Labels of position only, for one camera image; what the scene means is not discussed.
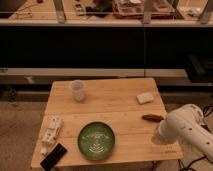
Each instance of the white sponge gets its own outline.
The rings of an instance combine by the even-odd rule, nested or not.
[[[150,93],[150,92],[145,92],[145,93],[139,94],[136,97],[140,104],[154,101],[154,97],[153,97],[152,93]]]

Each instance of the cable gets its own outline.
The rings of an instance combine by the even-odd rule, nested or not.
[[[31,4],[31,5],[28,5],[28,6],[25,6],[23,5],[21,9],[18,9],[17,12],[15,12],[15,14],[17,15],[17,19],[20,19],[19,16],[24,16],[22,17],[23,18],[32,18],[33,17],[33,12],[31,10],[31,7],[34,7],[34,6],[38,6],[39,3],[37,4]]]
[[[213,164],[213,161],[211,161],[208,157],[206,157],[206,160],[208,160],[209,163]]]
[[[183,168],[181,168],[180,167],[180,171],[196,171],[195,169],[193,169],[193,168],[191,168],[191,166],[194,164],[194,163],[196,163],[196,162],[198,162],[198,161],[200,161],[200,160],[203,160],[203,159],[206,159],[207,157],[206,156],[203,156],[203,157],[200,157],[200,158],[198,158],[198,159],[195,159],[195,160],[193,160],[193,161],[191,161],[189,164],[188,164],[188,166],[184,166],[184,164],[183,164],[183,162],[181,161],[181,160],[178,160],[179,161],[179,166],[180,166],[180,162],[182,163],[182,166],[183,166]]]
[[[207,105],[203,108],[203,115],[204,117],[209,116],[213,112],[213,103]]]

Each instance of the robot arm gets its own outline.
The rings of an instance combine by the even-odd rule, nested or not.
[[[210,160],[213,159],[213,134],[202,128],[203,113],[193,104],[184,105],[167,114],[156,133],[165,143],[174,143],[178,136],[202,151]]]

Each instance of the paper cup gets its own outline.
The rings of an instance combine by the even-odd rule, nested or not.
[[[72,96],[76,101],[80,102],[85,99],[85,85],[82,80],[71,81],[70,89]]]

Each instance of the green bowl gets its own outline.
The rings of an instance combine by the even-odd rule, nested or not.
[[[78,136],[78,148],[89,160],[102,160],[109,156],[115,144],[115,135],[105,123],[87,124]]]

